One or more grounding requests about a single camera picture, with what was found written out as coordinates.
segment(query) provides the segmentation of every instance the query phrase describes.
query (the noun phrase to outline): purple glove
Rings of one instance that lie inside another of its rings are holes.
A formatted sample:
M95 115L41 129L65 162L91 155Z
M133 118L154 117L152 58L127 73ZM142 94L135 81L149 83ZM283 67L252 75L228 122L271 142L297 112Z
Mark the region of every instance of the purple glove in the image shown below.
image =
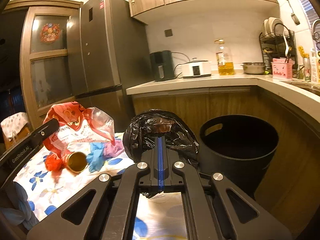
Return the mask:
M124 151L124 147L121 139L115 140L115 145L113 146L111 143L105 143L105 147L103 149L103 156L106 158L117 157Z

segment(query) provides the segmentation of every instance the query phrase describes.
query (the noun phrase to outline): black trash bag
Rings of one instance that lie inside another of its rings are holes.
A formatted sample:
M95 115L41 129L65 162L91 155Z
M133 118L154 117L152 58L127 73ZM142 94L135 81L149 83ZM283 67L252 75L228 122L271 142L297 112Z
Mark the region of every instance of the black trash bag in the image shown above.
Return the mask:
M198 168L199 143L183 120L176 114L149 109L138 114L123 135L124 149L135 163L143 152L155 147L154 137L165 136L168 149L178 152L179 158Z

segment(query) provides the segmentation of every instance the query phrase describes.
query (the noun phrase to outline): dish rack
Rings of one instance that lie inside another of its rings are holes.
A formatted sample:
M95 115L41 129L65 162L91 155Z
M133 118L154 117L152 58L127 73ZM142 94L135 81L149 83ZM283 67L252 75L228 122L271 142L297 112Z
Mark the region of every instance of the dish rack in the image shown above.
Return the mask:
M276 33L276 26L282 25L286 28L285 38L288 42L288 45L292 47L291 56L290 58L295 61L295 64L292 66L293 72L296 72L298 69L298 61L297 61L297 50L294 43L294 31L289 30L285 25L282 23L277 23L273 29L273 33L268 33L267 35L263 36L263 33L259 35L260 47L263 61L266 63L266 70L272 74L272 66L271 62L273 58L281 58L285 56L285 42L282 34L275 34Z

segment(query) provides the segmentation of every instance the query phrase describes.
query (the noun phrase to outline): stainless steel bowl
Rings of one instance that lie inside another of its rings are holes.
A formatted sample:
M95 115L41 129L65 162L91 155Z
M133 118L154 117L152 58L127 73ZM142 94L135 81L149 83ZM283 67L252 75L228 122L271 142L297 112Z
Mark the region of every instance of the stainless steel bowl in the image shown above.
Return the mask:
M264 62L244 62L242 66L244 73L249 75L263 75L266 70Z

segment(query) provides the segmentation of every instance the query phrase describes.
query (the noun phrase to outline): kitchen counter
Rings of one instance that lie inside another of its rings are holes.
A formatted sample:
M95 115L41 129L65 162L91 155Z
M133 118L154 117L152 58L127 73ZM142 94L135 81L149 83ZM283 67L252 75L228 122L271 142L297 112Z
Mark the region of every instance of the kitchen counter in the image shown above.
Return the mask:
M149 82L129 88L127 93L132 95L136 114L148 109L173 112L198 139L202 125L222 115L247 114L270 123L279 142L255 199L296 237L320 205L320 96L294 86L301 82L286 82L291 81L215 74ZM297 206L306 212L296 216Z
M163 82L148 82L139 86L128 88L128 95L141 97L148 95L169 95L179 91L183 94L190 93L191 89L231 87L231 86L253 86L257 85L270 91L288 102L294 104L305 113L309 114L320 123L320 97L304 89L287 84L283 81L273 79L264 75L235 74L232 76L220 76L218 74L204 78L174 79Z

